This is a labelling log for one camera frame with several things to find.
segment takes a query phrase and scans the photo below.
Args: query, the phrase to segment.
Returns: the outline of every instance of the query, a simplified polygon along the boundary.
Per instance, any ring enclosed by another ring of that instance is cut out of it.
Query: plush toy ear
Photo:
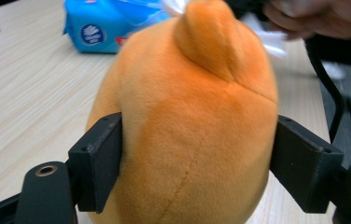
[[[240,52],[238,27],[222,0],[190,2],[175,28],[175,42],[192,61],[221,79],[234,80]]]

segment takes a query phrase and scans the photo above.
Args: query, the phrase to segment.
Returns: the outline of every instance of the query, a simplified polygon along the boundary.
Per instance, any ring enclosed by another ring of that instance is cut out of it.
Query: finger
[[[291,18],[278,10],[273,4],[267,4],[263,13],[270,21],[290,31],[314,31],[319,25],[319,17]]]
[[[273,0],[272,4],[290,17],[306,17],[325,11],[334,0]]]
[[[307,30],[307,31],[290,31],[287,29],[284,29],[283,27],[273,23],[273,22],[269,22],[268,24],[268,30],[270,31],[281,31],[285,34],[287,34],[287,40],[294,40],[294,39],[307,39],[312,37],[315,32]]]

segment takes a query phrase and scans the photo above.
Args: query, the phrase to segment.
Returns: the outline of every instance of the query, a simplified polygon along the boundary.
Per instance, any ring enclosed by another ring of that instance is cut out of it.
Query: blue plastic package
[[[170,16],[160,0],[65,0],[64,33],[80,52],[117,53],[127,38]]]

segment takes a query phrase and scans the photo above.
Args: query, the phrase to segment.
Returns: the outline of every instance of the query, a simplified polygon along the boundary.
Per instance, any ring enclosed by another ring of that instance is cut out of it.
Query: black cable
[[[330,125],[330,141],[333,142],[344,114],[344,98],[330,79],[330,76],[327,74],[321,60],[318,58],[314,39],[307,39],[304,41],[304,43],[310,63],[335,103],[335,115],[333,116],[333,120]]]

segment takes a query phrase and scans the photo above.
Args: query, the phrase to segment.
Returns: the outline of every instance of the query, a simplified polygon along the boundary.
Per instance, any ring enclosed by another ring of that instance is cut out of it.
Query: white tissue
[[[284,50],[284,41],[287,38],[285,33],[280,31],[268,32],[263,30],[260,21],[252,13],[246,13],[240,21],[257,34],[260,41],[262,41],[263,47],[265,47],[272,59],[284,59],[287,56],[287,52]]]
[[[181,16],[185,6],[190,0],[161,0],[163,8],[173,17]],[[253,30],[262,41],[271,59],[284,59],[287,56],[284,50],[284,41],[287,35],[283,32],[267,32],[263,30],[258,18],[252,13],[246,13],[240,19],[245,25]]]

